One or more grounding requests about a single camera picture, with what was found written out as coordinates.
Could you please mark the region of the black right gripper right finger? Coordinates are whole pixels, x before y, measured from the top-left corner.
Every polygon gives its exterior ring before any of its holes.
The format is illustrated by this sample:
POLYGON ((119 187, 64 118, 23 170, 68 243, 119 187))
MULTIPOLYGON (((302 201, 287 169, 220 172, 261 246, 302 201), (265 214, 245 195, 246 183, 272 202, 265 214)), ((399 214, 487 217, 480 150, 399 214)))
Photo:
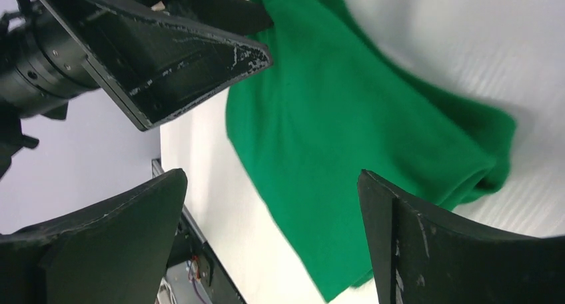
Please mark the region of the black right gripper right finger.
POLYGON ((357 182, 380 303, 563 303, 564 238, 503 231, 372 171, 357 182))

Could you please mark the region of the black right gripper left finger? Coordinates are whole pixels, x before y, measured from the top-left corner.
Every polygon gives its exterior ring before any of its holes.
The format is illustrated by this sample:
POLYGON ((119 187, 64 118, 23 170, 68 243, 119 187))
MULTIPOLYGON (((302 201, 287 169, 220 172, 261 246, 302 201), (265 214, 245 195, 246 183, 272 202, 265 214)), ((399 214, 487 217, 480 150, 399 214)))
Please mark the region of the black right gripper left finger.
POLYGON ((187 191, 173 169, 1 236, 2 303, 153 303, 187 191))

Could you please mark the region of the green t shirt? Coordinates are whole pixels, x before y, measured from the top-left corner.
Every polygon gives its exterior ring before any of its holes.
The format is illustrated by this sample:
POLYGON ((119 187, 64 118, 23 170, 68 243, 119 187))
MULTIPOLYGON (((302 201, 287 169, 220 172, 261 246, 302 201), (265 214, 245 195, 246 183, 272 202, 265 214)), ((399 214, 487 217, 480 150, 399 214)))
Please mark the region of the green t shirt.
POLYGON ((401 71, 344 0, 252 0, 273 66, 229 90, 227 135, 325 301, 366 283, 356 183, 363 169, 447 210, 510 172, 509 114, 401 71))

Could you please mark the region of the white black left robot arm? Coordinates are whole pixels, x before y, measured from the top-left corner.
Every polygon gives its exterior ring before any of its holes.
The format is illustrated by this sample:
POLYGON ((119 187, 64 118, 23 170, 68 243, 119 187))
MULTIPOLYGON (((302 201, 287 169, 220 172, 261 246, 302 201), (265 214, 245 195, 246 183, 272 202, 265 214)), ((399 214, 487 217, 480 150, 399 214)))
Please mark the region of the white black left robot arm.
POLYGON ((63 121, 102 89, 148 131, 270 67, 250 35, 270 28, 249 0, 16 0, 1 15, 1 172, 39 140, 21 122, 63 121))

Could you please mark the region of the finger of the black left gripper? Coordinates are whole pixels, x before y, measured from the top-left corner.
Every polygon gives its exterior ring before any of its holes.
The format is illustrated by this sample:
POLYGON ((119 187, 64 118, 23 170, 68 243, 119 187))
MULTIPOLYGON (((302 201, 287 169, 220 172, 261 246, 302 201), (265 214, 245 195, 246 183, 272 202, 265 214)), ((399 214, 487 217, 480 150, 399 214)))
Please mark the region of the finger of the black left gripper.
POLYGON ((78 64, 141 131, 270 67, 269 48, 134 0, 40 0, 78 64))
POLYGON ((144 6, 158 3, 165 11, 177 17, 185 17, 234 33, 253 35, 273 26, 273 20, 260 4, 249 0, 134 0, 144 6))

